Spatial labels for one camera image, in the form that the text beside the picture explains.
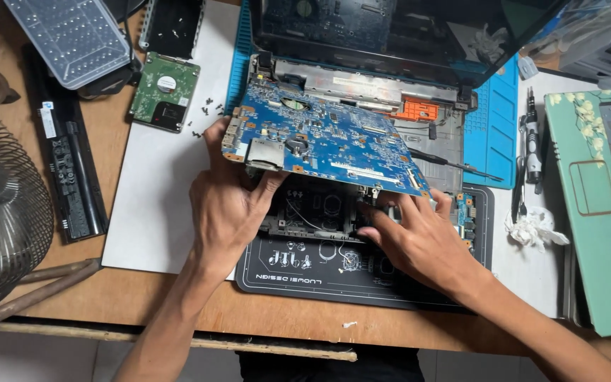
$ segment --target fan grille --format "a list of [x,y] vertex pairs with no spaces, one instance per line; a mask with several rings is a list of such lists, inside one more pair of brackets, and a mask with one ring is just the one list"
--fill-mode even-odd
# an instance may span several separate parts
[[53,238],[48,191],[25,150],[0,121],[0,300],[44,258]]

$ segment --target green laptop cover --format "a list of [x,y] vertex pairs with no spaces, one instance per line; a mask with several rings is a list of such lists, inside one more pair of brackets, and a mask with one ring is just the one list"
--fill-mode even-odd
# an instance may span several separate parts
[[605,103],[611,103],[611,91],[545,97],[591,321],[598,334],[611,336],[611,154],[605,130],[611,122],[600,112]]

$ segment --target floral pattern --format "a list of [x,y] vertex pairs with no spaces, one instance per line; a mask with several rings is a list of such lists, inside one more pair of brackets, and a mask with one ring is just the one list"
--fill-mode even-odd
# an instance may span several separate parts
[[[589,93],[596,96],[599,100],[611,100],[611,97],[609,97],[611,95],[610,90]],[[590,156],[595,161],[603,161],[603,148],[606,136],[602,117],[599,114],[595,115],[593,103],[586,99],[586,94],[583,92],[549,94],[548,99],[551,102],[551,106],[560,104],[563,101],[563,96],[568,102],[574,104],[574,112],[576,113],[575,127],[586,140]],[[603,163],[599,162],[598,168],[602,166]]]

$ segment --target clear plastic container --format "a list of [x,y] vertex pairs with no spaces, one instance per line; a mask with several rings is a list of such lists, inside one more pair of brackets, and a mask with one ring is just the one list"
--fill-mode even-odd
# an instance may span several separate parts
[[75,90],[129,62],[101,0],[5,0],[61,85]]

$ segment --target laptop screen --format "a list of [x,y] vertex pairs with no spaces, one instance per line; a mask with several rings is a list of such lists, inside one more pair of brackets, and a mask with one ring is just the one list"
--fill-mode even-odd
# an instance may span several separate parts
[[251,0],[277,57],[443,86],[484,83],[565,0]]

